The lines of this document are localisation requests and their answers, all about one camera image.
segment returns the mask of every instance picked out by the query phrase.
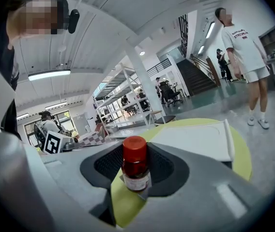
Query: white shorts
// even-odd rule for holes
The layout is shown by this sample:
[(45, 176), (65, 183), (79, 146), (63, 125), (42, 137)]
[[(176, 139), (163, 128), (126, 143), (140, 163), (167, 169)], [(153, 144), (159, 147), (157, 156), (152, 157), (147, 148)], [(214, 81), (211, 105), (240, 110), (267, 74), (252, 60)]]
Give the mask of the white shorts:
[(247, 80), (248, 83), (256, 82), (256, 81), (258, 81), (262, 78), (265, 78), (269, 75), (270, 75), (270, 73), (266, 66), (243, 74), (244, 78)]

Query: metal shelving rack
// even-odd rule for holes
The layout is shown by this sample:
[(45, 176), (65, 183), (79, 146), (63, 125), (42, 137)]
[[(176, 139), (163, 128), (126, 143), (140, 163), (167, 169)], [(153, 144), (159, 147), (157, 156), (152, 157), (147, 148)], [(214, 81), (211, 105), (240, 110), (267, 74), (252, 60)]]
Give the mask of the metal shelving rack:
[[(141, 84), (137, 83), (135, 80), (133, 80), (131, 78), (131, 76), (135, 73), (135, 71), (133, 69), (130, 69), (130, 68), (127, 68), (127, 67), (124, 67), (122, 66), (122, 69), (113, 77), (111, 78), (107, 84), (105, 84), (105, 86), (99, 91), (99, 93), (97, 93), (97, 95), (94, 97), (94, 101), (95, 101), (95, 104), (96, 104), (96, 108), (97, 108), (97, 112), (100, 116), (100, 119), (101, 119), (101, 122), (103, 124), (103, 127), (105, 129), (105, 131), (109, 134), (109, 131), (107, 130), (107, 127), (110, 127), (110, 126), (117, 126), (117, 125), (120, 125), (120, 124), (125, 124), (125, 123), (128, 123), (128, 121), (126, 122), (111, 122), (109, 124), (105, 124), (104, 121), (102, 120), (103, 118), (105, 117), (108, 117), (110, 116), (111, 114), (114, 114), (120, 110), (123, 110), (127, 107), (130, 107), (132, 105), (137, 105), (139, 110), (140, 110), (140, 115), (142, 115), (142, 118), (146, 124), (146, 127), (147, 129), (150, 128), (150, 125), (147, 121), (147, 118), (146, 116), (150, 114), (150, 111), (151, 111), (151, 108), (150, 108), (150, 111), (147, 111), (147, 112), (143, 112), (143, 109), (140, 105), (140, 102), (141, 101), (144, 101), (147, 99), (147, 97), (145, 98), (142, 98), (142, 99), (136, 99), (135, 102), (133, 103), (130, 103), (130, 104), (127, 104), (126, 106), (122, 106), (121, 108), (119, 109), (116, 109), (115, 111), (110, 111), (110, 113), (108, 113), (107, 115), (104, 115), (104, 116), (101, 116), (101, 111), (100, 111), (100, 108), (101, 107), (108, 107), (108, 105), (112, 104), (113, 102), (115, 102), (116, 100), (118, 100), (119, 98), (121, 98), (122, 96), (128, 94), (129, 92), (133, 92), (133, 94), (135, 94), (134, 92), (134, 89), (137, 88), (138, 86), (142, 86)], [(124, 81), (127, 81), (128, 84), (126, 86), (124, 86), (121, 90), (115, 92), (113, 95), (111, 95), (110, 97), (108, 97), (106, 99), (106, 96), (108, 94), (110, 94), (116, 87), (118, 87), (120, 84), (122, 84)], [(103, 103), (101, 104), (98, 104), (98, 101), (101, 101), (101, 100), (105, 100)]]

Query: stair railing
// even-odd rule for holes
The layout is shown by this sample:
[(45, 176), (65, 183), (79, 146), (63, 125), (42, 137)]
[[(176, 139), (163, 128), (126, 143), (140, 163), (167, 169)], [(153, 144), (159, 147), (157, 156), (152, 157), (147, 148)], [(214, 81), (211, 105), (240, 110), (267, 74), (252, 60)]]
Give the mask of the stair railing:
[(206, 58), (206, 62), (203, 60), (193, 56), (192, 54), (190, 55), (190, 59), (193, 60), (195, 63), (195, 66), (201, 70), (201, 67), (207, 71), (208, 76), (210, 77), (211, 80), (213, 80), (217, 86), (221, 86), (217, 71), (210, 60), (210, 58)]
[(181, 42), (180, 46), (181, 54), (185, 58), (187, 54), (187, 42), (188, 42), (188, 16), (184, 14), (178, 18), (181, 31)]
[[(162, 70), (166, 69), (167, 67), (171, 66), (170, 60), (167, 58), (160, 63), (156, 64), (154, 67), (151, 67), (147, 70), (149, 77), (156, 75), (157, 73), (161, 72)], [(135, 82), (140, 83), (139, 78), (135, 79)]]

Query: person walking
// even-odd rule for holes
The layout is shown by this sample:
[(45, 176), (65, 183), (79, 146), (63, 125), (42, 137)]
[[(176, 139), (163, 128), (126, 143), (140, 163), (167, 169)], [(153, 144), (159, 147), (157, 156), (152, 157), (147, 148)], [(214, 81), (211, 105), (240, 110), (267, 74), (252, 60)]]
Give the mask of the person walking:
[(220, 49), (217, 49), (216, 50), (216, 53), (217, 53), (217, 59), (218, 59), (218, 63), (219, 63), (219, 66), (220, 66), (220, 70), (223, 70), (227, 73), (227, 79), (230, 81), (230, 82), (233, 82), (233, 79), (232, 79), (232, 76), (231, 76), (231, 72), (228, 68), (228, 64), (227, 62), (225, 61), (225, 54), (220, 54), (222, 52), (222, 50)]
[(267, 77), (270, 75), (266, 64), (266, 57), (259, 47), (254, 43), (248, 31), (242, 25), (232, 23), (232, 14), (226, 9), (218, 8), (215, 16), (224, 25), (222, 40), (233, 66), (236, 78), (241, 74), (249, 85), (249, 117), (248, 125), (255, 124), (254, 109), (260, 96), (259, 124), (264, 129), (270, 127), (265, 118), (268, 103)]

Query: bottle label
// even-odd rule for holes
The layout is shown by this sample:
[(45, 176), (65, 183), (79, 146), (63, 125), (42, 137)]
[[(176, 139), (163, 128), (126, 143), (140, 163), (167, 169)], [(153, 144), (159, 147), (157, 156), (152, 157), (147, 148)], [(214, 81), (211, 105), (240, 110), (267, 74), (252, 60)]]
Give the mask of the bottle label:
[(150, 178), (150, 173), (140, 179), (131, 179), (123, 174), (123, 180), (126, 186), (134, 191), (139, 191), (147, 187)]

